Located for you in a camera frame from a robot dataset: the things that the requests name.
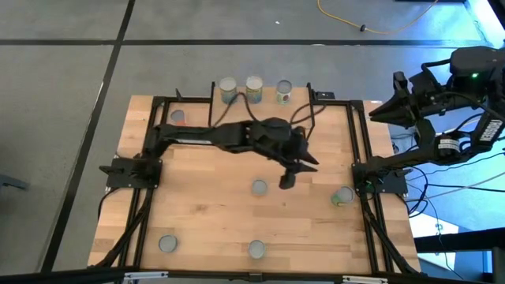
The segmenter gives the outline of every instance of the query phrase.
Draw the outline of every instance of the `wooden tabletop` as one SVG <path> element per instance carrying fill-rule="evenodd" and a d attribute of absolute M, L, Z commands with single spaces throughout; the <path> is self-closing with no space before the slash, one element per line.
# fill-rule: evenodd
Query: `wooden tabletop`
<path fill-rule="evenodd" d="M 295 88 L 291 102 L 284 106 L 275 101 L 274 88 L 265 88 L 262 103 L 252 105 L 252 112 L 259 119 L 289 120 L 298 107 L 308 102 L 306 88 Z M 118 145 L 119 155 L 133 157 L 141 150 L 151 103 L 152 96 L 132 96 Z M 226 105 L 219 95 L 212 105 L 215 121 Z M 365 111 L 368 113 L 377 106 L 365 102 Z M 187 125 L 206 126 L 208 108 L 205 103 L 172 103 L 169 112 L 183 110 Z M 244 119 L 249 116 L 243 102 L 239 102 L 223 121 Z M 392 155 L 387 125 L 367 123 L 373 154 Z M 363 157 L 359 123 L 356 126 Z M 342 185 L 353 184 L 350 170 L 353 153 L 344 107 L 329 106 L 316 116 L 309 152 L 320 162 L 319 171 L 298 174 L 294 188 L 281 190 L 278 183 L 283 168 L 257 154 L 233 155 L 208 146 L 170 146 L 162 157 L 163 176 L 153 197 L 141 267 L 369 274 L 359 201 L 336 207 L 330 200 Z M 251 193 L 251 184 L 256 179 L 268 183 L 265 196 Z M 123 233 L 131 196 L 132 189 L 121 189 L 104 202 L 89 264 L 99 262 Z M 381 197 L 390 239 L 410 265 L 419 270 L 404 204 L 394 195 Z M 177 237 L 175 252 L 159 249 L 159 239 L 166 234 Z M 130 243 L 127 263 L 133 262 L 136 238 Z M 263 259 L 249 257 L 247 248 L 252 240 L 266 244 Z M 379 265 L 384 270 L 377 237 L 375 243 Z"/>

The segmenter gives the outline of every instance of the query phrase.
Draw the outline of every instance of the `metal bracket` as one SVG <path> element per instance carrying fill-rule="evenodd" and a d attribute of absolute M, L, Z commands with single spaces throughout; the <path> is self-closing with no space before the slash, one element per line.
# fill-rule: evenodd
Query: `metal bracket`
<path fill-rule="evenodd" d="M 168 271 L 129 272 L 125 273 L 125 280 L 168 278 Z"/>
<path fill-rule="evenodd" d="M 181 95 L 181 93 L 180 93 L 179 89 L 177 89 L 177 88 L 175 88 L 175 96 L 177 97 L 177 100 L 178 100 L 179 102 L 181 102 L 181 101 L 182 101 L 182 95 Z"/>
<path fill-rule="evenodd" d="M 355 163 L 351 166 L 353 171 L 353 180 L 356 190 L 362 193 L 397 193 L 405 194 L 407 192 L 405 175 L 400 171 L 390 171 L 383 177 L 382 182 L 368 181 L 364 176 L 364 164 Z"/>
<path fill-rule="evenodd" d="M 387 279 L 385 278 L 373 278 L 373 277 L 362 277 L 362 276 L 343 276 L 343 283 L 355 283 L 355 284 L 387 284 Z"/>
<path fill-rule="evenodd" d="M 254 283 L 263 282 L 263 273 L 249 273 L 249 281 Z"/>
<path fill-rule="evenodd" d="M 155 189 L 159 185 L 163 161 L 161 159 L 116 158 L 110 166 L 100 166 L 109 175 L 107 187 Z"/>

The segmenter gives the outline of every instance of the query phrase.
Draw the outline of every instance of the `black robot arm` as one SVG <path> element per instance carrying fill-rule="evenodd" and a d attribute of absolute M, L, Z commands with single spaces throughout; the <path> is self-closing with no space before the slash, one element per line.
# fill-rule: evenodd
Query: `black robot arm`
<path fill-rule="evenodd" d="M 441 85 L 428 67 L 445 64 L 450 65 L 451 77 Z M 423 64 L 422 71 L 410 78 L 411 92 L 403 73 L 395 73 L 393 97 L 372 111 L 370 119 L 406 128 L 415 126 L 418 149 L 387 158 L 374 156 L 367 163 L 358 163 L 353 168 L 357 187 L 366 191 L 366 185 L 381 182 L 389 174 L 405 174 L 402 169 L 408 166 L 463 163 L 490 151 L 505 128 L 504 65 L 504 51 L 466 47 L 455 50 L 451 59 Z M 436 136 L 426 117 L 463 107 L 484 109 L 475 130 L 464 132 L 458 127 Z"/>
<path fill-rule="evenodd" d="M 158 125 L 149 131 L 144 150 L 147 155 L 158 158 L 172 144 L 216 146 L 233 154 L 253 151 L 286 168 L 279 182 L 281 189 L 292 188 L 296 174 L 317 171 L 301 162 L 318 164 L 307 150 L 309 143 L 303 127 L 292 129 L 289 122 L 280 118 L 225 123 L 216 127 Z"/>

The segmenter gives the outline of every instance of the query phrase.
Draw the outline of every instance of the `yellow cable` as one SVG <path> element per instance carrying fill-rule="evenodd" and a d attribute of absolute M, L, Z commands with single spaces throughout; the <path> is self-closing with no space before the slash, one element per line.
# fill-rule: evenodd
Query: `yellow cable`
<path fill-rule="evenodd" d="M 408 28 L 409 26 L 413 25 L 415 22 L 419 21 L 419 19 L 421 19 L 421 17 L 423 17 L 438 1 L 439 0 L 435 0 L 423 13 L 421 13 L 421 15 L 419 15 L 413 21 L 411 21 L 410 23 L 404 25 L 401 28 L 398 28 L 398 29 L 395 29 L 395 30 L 389 31 L 389 32 L 380 32 L 380 31 L 373 30 L 371 28 L 365 28 L 365 31 L 369 31 L 369 32 L 373 32 L 373 33 L 381 34 L 381 35 L 390 35 L 390 34 L 394 34 L 394 33 L 397 33 L 397 32 L 401 32 L 404 29 Z M 336 19 L 336 20 L 339 20 L 339 21 L 341 21 L 343 23 L 350 24 L 353 27 L 359 28 L 361 30 L 362 26 L 360 26 L 358 24 L 355 24 L 352 21 L 348 21 L 348 20 L 342 19 L 341 17 L 337 17 L 335 15 L 332 15 L 332 14 L 324 11 L 323 8 L 321 7 L 321 0 L 317 0 L 317 7 L 319 8 L 319 11 L 321 11 L 321 13 L 325 14 L 326 16 L 328 16 L 330 18 L 333 18 L 333 19 Z"/>

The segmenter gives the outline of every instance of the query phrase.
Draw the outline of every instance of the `can lid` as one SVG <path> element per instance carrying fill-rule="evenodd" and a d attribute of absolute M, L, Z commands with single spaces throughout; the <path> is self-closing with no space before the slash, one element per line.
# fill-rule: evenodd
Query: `can lid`
<path fill-rule="evenodd" d="M 249 255 L 258 260 L 265 254 L 265 244 L 260 240 L 254 240 L 249 243 Z"/>
<path fill-rule="evenodd" d="M 170 114 L 170 118 L 175 122 L 184 121 L 184 111 L 183 110 L 174 110 Z"/>
<path fill-rule="evenodd" d="M 223 91 L 231 91 L 237 87 L 237 81 L 233 77 L 226 77 L 221 79 L 219 87 Z"/>
<path fill-rule="evenodd" d="M 252 90 L 257 90 L 263 87 L 263 80 L 261 80 L 258 76 L 250 76 L 245 81 L 245 86 Z"/>
<path fill-rule="evenodd" d="M 252 182 L 252 194 L 263 196 L 267 194 L 268 185 L 265 181 L 255 180 Z"/>
<path fill-rule="evenodd" d="M 354 200 L 354 190 L 349 186 L 341 187 L 336 195 L 339 197 L 340 201 L 344 203 L 349 203 Z"/>
<path fill-rule="evenodd" d="M 292 88 L 291 82 L 289 82 L 288 80 L 280 80 L 277 83 L 277 92 L 280 92 L 282 94 L 287 94 L 291 92 L 291 88 Z"/>
<path fill-rule="evenodd" d="M 165 235 L 159 239 L 158 246 L 162 252 L 173 252 L 177 248 L 177 238 L 174 235 Z"/>

